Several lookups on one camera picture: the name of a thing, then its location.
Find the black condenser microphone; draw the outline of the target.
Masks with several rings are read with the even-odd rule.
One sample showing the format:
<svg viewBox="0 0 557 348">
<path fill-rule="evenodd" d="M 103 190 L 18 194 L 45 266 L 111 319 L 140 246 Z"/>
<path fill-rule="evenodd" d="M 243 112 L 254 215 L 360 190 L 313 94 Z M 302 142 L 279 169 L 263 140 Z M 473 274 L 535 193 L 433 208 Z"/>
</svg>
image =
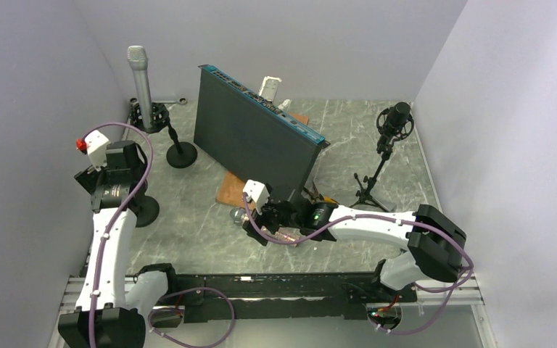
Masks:
<svg viewBox="0 0 557 348">
<path fill-rule="evenodd" d="M 410 105 L 406 102 L 398 102 L 389 109 L 389 113 L 384 123 L 384 134 L 387 137 L 393 137 L 403 140 L 408 136 L 404 133 L 406 125 L 412 121 L 410 114 Z"/>
</svg>

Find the clip desk mic stand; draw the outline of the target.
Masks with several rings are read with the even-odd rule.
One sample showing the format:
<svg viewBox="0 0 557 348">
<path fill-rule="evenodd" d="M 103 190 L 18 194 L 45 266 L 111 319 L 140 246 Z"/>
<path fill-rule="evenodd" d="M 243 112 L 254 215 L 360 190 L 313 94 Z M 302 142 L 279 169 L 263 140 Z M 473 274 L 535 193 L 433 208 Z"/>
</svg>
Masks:
<svg viewBox="0 0 557 348">
<path fill-rule="evenodd" d="M 159 202 L 151 196 L 139 196 L 133 198 L 130 203 L 131 210 L 136 215 L 136 227 L 143 228 L 153 223 L 159 213 Z"/>
</svg>

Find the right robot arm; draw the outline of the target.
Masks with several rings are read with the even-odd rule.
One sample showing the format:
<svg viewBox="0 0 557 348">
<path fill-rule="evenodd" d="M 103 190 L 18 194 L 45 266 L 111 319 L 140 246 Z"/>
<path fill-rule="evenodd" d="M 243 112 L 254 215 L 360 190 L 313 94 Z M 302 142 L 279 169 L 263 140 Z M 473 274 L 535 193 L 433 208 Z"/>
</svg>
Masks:
<svg viewBox="0 0 557 348">
<path fill-rule="evenodd" d="M 304 201 L 264 202 L 245 194 L 244 230 L 261 244 L 280 243 L 278 229 L 295 228 L 304 241 L 361 240 L 400 249 L 376 266 L 371 293 L 387 301 L 417 281 L 432 279 L 453 289 L 463 273 L 472 274 L 473 260 L 465 250 L 466 234 L 433 206 L 422 204 L 414 212 L 372 212 L 340 204 Z"/>
</svg>

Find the silver microphone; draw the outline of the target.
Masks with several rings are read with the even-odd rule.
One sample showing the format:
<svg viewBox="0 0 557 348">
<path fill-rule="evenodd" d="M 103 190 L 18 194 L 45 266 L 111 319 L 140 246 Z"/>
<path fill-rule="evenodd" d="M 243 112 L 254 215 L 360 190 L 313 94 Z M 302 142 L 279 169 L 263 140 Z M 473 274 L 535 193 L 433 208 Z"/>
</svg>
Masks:
<svg viewBox="0 0 557 348">
<path fill-rule="evenodd" d="M 129 46 L 127 59 L 133 73 L 142 123 L 144 128 L 149 130 L 152 127 L 152 98 L 148 78 L 149 59 L 145 48 Z"/>
</svg>

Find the rhinestone microphone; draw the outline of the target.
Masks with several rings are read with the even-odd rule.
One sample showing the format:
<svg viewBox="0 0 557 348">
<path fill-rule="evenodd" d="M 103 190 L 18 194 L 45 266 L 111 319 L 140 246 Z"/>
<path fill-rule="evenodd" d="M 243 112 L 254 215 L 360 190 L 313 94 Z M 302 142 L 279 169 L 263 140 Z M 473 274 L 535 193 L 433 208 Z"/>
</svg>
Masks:
<svg viewBox="0 0 557 348">
<path fill-rule="evenodd" d="M 287 245 L 289 247 L 296 247 L 297 244 L 295 243 L 298 240 L 298 236 L 287 232 L 285 228 L 280 228 L 276 231 L 268 230 L 264 225 L 261 219 L 261 216 L 256 212 L 255 209 L 251 209 L 251 216 L 255 219 L 255 223 L 257 224 L 258 228 L 262 233 L 265 233 L 268 238 L 273 239 L 273 243 L 277 244 L 278 241 L 281 241 L 281 245 Z M 246 210 L 243 207 L 235 207 L 230 211 L 230 218 L 233 222 L 239 225 L 242 228 L 244 223 L 250 223 L 249 216 L 246 213 Z"/>
</svg>

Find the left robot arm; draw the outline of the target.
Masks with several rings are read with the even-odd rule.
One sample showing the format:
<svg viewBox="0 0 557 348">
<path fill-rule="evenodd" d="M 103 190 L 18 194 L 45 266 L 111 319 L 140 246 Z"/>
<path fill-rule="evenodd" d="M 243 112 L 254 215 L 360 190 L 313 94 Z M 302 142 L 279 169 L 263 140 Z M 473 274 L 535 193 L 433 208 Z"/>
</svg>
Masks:
<svg viewBox="0 0 557 348">
<path fill-rule="evenodd" d="M 105 165 L 76 176 L 91 194 L 94 237 L 83 288 L 57 330 L 69 347 L 142 347 L 153 307 L 174 302 L 180 286 L 173 268 L 158 264 L 144 266 L 125 288 L 132 234 L 157 219 L 160 205 L 146 194 L 149 163 L 139 144 L 108 143 L 105 155 Z"/>
</svg>

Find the black tripod shock mount stand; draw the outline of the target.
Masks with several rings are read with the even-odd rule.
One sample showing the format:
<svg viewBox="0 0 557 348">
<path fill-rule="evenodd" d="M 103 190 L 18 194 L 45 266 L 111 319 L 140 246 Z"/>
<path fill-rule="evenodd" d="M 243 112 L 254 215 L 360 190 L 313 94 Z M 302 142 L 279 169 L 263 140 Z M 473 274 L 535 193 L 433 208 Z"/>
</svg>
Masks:
<svg viewBox="0 0 557 348">
<path fill-rule="evenodd" d="M 394 212 L 396 209 L 395 204 L 382 203 L 378 199 L 376 199 L 372 194 L 372 191 L 375 185 L 377 184 L 381 170 L 383 169 L 384 165 L 386 164 L 386 162 L 389 160 L 389 158 L 393 153 L 393 147 L 395 143 L 402 141 L 400 139 L 396 139 L 393 137 L 387 137 L 384 134 L 384 123 L 390 108 L 391 107 L 383 109 L 378 114 L 375 122 L 376 129 L 379 133 L 379 140 L 376 143 L 376 153 L 381 155 L 381 162 L 379 163 L 379 166 L 377 167 L 375 173 L 371 177 L 365 175 L 363 180 L 360 180 L 358 174 L 357 173 L 354 174 L 354 179 L 357 181 L 359 185 L 359 190 L 356 191 L 355 193 L 358 199 L 356 202 L 350 205 L 351 208 L 358 205 L 366 205 L 370 207 L 379 208 L 383 212 Z M 407 137 L 409 137 L 409 135 L 413 132 L 413 130 L 414 130 L 414 120 L 412 116 L 412 121 L 406 125 L 403 132 L 407 133 L 408 134 Z"/>
</svg>

